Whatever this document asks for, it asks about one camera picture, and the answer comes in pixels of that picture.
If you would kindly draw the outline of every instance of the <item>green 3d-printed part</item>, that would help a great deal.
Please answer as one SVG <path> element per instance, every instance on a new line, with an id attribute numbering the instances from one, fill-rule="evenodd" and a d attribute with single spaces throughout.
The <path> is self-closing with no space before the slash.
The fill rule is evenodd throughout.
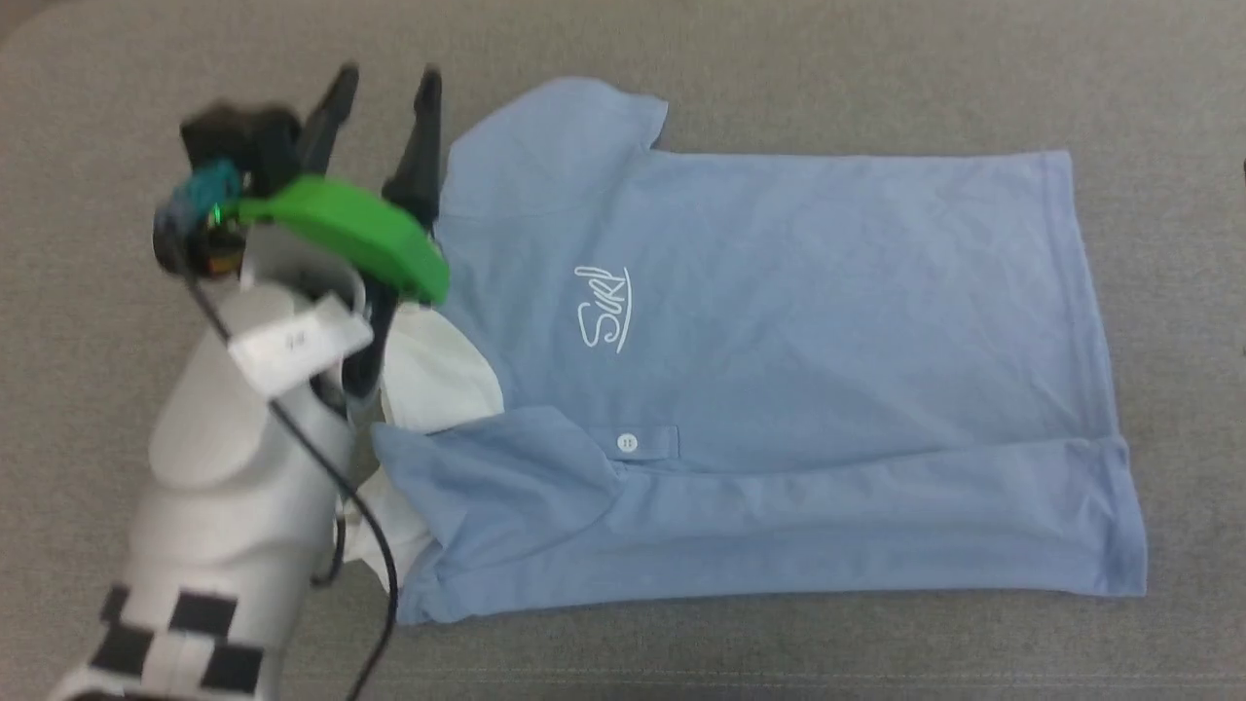
<path id="1" fill-rule="evenodd" d="M 273 220 L 422 304 L 440 304 L 450 266 L 415 218 L 366 189 L 302 174 L 267 199 L 243 198 L 240 223 Z"/>

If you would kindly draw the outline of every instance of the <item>white cloth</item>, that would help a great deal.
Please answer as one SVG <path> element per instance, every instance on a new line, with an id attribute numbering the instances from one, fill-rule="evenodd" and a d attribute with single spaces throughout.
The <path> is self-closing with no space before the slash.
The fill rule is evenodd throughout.
<path id="1" fill-rule="evenodd" d="M 502 413 L 502 388 L 485 357 L 441 314 L 415 304 L 399 308 L 385 345 L 381 371 L 385 422 L 419 433 L 435 433 Z M 432 542 L 429 527 L 406 497 L 394 489 L 385 466 L 359 488 L 385 532 L 399 586 L 415 559 Z M 359 510 L 345 510 L 344 560 L 363 560 L 389 589 L 376 535 Z"/>

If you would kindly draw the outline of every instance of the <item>printed logo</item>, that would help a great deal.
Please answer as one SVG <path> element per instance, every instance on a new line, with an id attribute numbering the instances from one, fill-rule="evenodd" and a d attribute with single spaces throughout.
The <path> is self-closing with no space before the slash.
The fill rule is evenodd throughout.
<path id="1" fill-rule="evenodd" d="M 602 268 L 579 265 L 576 276 L 588 280 L 588 289 L 593 293 L 592 301 L 581 301 L 576 309 L 581 336 L 589 347 L 604 341 L 614 347 L 616 354 L 622 354 L 627 327 L 632 322 L 632 276 L 627 268 L 623 268 L 623 276 L 618 276 Z"/>

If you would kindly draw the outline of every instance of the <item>white button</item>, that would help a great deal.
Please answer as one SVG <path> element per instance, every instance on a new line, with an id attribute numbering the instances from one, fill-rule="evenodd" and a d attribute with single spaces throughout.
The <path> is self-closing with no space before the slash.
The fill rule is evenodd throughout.
<path id="1" fill-rule="evenodd" d="M 635 449 L 640 447 L 640 442 L 634 435 L 624 433 L 618 440 L 618 447 L 624 453 L 635 453 Z"/>

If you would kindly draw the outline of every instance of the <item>white label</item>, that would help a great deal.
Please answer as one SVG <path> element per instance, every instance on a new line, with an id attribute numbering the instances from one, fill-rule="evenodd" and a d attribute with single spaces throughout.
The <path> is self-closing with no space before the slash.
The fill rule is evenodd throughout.
<path id="1" fill-rule="evenodd" d="M 229 356 L 252 387 L 273 398 L 371 341 L 373 326 L 328 294 L 302 314 L 233 336 Z"/>

